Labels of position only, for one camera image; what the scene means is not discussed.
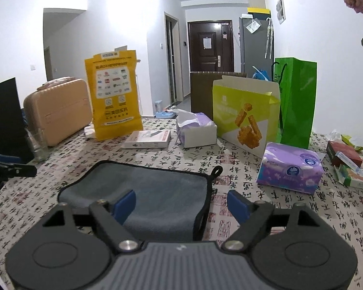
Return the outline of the purple and grey towel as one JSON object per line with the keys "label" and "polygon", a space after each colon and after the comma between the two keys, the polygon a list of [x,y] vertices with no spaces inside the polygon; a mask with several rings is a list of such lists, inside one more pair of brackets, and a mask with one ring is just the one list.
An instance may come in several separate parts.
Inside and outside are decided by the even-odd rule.
{"label": "purple and grey towel", "polygon": [[211,174],[164,170],[103,160],[79,180],[63,187],[58,202],[85,208],[98,200],[114,204],[129,190],[136,199],[131,213],[111,213],[135,238],[165,242],[201,241],[210,209],[212,184],[223,168]]}

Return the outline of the black paper bag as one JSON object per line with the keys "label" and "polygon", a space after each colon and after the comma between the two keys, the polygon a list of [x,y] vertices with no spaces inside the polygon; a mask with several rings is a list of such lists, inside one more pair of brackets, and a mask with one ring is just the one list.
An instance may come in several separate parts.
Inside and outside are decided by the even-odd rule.
{"label": "black paper bag", "polygon": [[32,161],[27,136],[16,80],[0,82],[0,154],[18,157],[23,164]]}

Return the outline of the clear drinking glass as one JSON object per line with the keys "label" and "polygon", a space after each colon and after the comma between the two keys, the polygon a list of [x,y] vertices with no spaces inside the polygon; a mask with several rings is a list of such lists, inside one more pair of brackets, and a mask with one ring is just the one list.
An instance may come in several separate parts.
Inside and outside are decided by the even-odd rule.
{"label": "clear drinking glass", "polygon": [[44,130],[38,128],[34,131],[26,129],[27,143],[37,162],[44,162],[50,156]]}

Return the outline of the purple tissue pack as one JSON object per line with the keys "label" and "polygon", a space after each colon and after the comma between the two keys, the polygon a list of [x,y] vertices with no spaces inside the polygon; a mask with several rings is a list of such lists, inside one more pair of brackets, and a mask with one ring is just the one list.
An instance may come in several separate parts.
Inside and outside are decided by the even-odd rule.
{"label": "purple tissue pack", "polygon": [[313,195],[323,172],[316,152],[269,142],[256,183]]}

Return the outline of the flat white box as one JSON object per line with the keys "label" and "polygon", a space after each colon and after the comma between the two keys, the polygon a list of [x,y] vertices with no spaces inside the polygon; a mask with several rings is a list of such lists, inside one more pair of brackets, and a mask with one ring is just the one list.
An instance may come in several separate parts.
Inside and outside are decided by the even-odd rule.
{"label": "flat white box", "polygon": [[144,130],[132,132],[122,144],[124,149],[164,149],[171,138],[169,130]]}

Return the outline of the tan small suitcase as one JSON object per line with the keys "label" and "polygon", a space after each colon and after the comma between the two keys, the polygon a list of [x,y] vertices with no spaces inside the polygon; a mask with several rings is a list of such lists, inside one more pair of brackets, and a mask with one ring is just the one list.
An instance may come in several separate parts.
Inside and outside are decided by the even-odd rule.
{"label": "tan small suitcase", "polygon": [[48,81],[23,102],[29,130],[44,132],[49,147],[89,125],[92,111],[85,80],[62,77]]}

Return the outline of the calligraphy print tablecloth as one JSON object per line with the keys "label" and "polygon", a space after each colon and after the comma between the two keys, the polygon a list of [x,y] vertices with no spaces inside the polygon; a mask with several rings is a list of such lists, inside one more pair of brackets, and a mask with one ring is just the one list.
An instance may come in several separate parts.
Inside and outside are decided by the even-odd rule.
{"label": "calligraphy print tablecloth", "polygon": [[0,275],[21,289],[363,289],[363,190],[321,161],[314,194],[259,185],[262,161],[217,140],[57,146],[0,190]]}

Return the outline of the open purple tissue box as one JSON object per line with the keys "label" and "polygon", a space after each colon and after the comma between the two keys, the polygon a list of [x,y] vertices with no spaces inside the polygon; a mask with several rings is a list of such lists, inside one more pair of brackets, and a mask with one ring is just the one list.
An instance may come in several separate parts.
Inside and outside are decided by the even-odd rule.
{"label": "open purple tissue box", "polygon": [[184,149],[214,145],[217,142],[217,125],[204,113],[178,109],[176,132]]}

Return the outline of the yellow-green snack carton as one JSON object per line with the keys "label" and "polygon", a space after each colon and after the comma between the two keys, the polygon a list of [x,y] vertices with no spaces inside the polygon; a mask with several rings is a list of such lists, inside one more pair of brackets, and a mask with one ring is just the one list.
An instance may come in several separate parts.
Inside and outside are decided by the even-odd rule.
{"label": "yellow-green snack carton", "polygon": [[280,91],[276,82],[224,75],[212,87],[218,137],[261,158],[276,140]]}

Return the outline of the yellow printed bag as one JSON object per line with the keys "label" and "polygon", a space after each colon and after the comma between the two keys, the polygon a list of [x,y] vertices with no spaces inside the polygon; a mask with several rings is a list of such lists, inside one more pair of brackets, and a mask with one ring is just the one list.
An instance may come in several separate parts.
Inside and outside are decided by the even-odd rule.
{"label": "yellow printed bag", "polygon": [[96,139],[104,141],[142,130],[136,52],[104,52],[84,63]]}

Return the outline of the brown wooden chair back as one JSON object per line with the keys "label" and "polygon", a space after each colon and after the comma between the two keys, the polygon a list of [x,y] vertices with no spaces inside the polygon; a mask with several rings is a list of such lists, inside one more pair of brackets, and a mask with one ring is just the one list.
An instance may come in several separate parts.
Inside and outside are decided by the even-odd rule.
{"label": "brown wooden chair back", "polygon": [[192,113],[204,113],[208,118],[213,119],[213,82],[224,75],[247,77],[246,73],[235,72],[196,71],[190,73]]}

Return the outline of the green gift bag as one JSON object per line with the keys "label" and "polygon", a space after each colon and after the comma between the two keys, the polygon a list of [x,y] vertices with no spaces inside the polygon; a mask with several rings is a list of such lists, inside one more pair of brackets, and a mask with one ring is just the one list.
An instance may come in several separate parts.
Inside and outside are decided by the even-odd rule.
{"label": "green gift bag", "polygon": [[307,149],[315,112],[317,64],[276,58],[272,72],[281,95],[277,142]]}

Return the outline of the dark brown entrance door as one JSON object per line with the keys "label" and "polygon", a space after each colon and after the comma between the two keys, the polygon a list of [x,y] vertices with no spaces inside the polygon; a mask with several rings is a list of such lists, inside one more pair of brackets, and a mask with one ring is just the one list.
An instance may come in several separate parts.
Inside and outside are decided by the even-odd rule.
{"label": "dark brown entrance door", "polygon": [[230,20],[188,22],[191,72],[233,72],[233,27]]}

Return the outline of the grey refrigerator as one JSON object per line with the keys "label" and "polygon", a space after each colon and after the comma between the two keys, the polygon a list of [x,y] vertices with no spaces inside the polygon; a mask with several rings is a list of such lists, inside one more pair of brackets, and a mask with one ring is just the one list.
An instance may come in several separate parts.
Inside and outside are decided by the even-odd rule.
{"label": "grey refrigerator", "polygon": [[251,78],[272,80],[274,59],[273,24],[270,14],[250,13],[239,19],[241,72]]}

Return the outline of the wall poster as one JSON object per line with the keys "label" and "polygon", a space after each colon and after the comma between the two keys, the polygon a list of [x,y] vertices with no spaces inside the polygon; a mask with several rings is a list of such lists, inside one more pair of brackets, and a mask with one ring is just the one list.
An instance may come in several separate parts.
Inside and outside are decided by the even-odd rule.
{"label": "wall poster", "polygon": [[277,11],[277,19],[279,21],[279,24],[282,24],[286,19],[285,4],[284,4],[283,0],[278,0],[278,2],[276,4],[276,11]]}

